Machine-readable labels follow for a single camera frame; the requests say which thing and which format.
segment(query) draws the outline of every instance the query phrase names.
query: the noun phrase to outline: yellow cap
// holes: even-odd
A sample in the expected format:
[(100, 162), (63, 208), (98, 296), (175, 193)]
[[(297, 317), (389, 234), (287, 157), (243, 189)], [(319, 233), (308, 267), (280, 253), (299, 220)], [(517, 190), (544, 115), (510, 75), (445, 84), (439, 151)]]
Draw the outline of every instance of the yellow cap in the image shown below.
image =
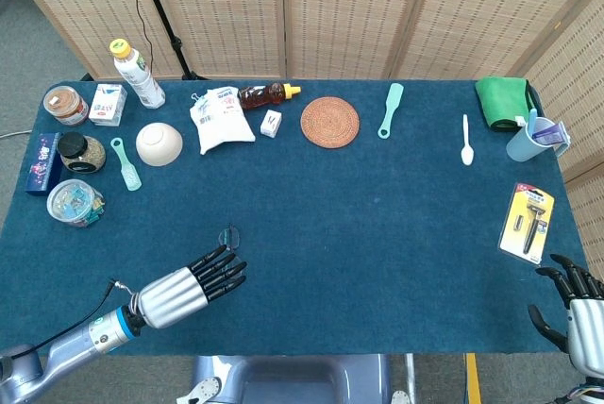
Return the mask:
[(126, 39), (116, 39), (109, 45), (109, 50), (116, 58), (126, 58), (132, 51), (132, 47)]
[(289, 83), (285, 83), (283, 85), (283, 88), (285, 88), (285, 98), (286, 99), (291, 99), (294, 94), (298, 94), (298, 93), (300, 93), (300, 91), (302, 91), (302, 89), (299, 86), (292, 86)]

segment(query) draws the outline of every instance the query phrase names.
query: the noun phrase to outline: razor package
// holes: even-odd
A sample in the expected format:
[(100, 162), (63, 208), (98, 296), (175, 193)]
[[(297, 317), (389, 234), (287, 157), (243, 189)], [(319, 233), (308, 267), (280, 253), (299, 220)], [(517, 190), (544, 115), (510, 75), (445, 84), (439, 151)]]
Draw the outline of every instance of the razor package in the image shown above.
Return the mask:
[(554, 198), (532, 185), (516, 184), (499, 248), (525, 261), (540, 264)]

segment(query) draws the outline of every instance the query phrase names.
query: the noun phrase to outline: woven screen panel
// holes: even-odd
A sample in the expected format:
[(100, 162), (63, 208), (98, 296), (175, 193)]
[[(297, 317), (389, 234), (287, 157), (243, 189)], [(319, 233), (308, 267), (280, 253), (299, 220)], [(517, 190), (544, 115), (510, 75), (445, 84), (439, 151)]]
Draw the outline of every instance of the woven screen panel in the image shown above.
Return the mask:
[[(125, 38), (151, 59), (136, 0), (34, 0), (94, 78), (115, 78), (109, 43)], [(153, 43), (153, 74), (181, 76), (180, 66), (152, 0), (140, 0), (147, 36)]]
[(426, 0), (396, 74), (505, 75), (567, 0)]
[(604, 176), (568, 192), (590, 271), (604, 278)]
[(572, 145), (560, 157), (563, 170), (604, 154), (604, 0), (579, 14), (527, 72), (545, 113), (564, 121)]
[(162, 0), (189, 66), (201, 76), (285, 73), (282, 0)]
[(304, 78), (381, 78), (410, 0), (287, 0), (288, 71)]

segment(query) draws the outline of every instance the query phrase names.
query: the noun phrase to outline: woven coaster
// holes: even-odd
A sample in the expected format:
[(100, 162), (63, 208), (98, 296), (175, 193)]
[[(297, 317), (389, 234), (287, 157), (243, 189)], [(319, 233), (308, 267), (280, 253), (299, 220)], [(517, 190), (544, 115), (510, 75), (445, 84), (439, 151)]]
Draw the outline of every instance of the woven coaster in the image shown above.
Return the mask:
[(343, 147), (359, 133), (359, 115), (338, 97), (320, 97), (310, 102), (300, 118), (304, 136), (328, 149)]

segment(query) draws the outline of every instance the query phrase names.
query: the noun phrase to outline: floor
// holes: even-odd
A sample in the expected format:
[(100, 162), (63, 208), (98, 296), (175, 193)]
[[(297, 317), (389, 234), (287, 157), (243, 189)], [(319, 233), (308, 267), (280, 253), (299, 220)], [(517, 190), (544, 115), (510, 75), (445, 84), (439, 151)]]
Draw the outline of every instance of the floor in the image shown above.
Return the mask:
[[(0, 56), (0, 135), (30, 129), (49, 85), (86, 74), (32, 0), (0, 0)], [(27, 141), (26, 135), (0, 140), (0, 227)], [(405, 389), (402, 357), (390, 362), (394, 387)], [(418, 404), (463, 403), (462, 355), (420, 355), (415, 362)], [(176, 402), (189, 393), (192, 365), (191, 357), (110, 355), (72, 374), (40, 402)], [(562, 354), (479, 355), (478, 375), (486, 404), (546, 404), (582, 381)]]

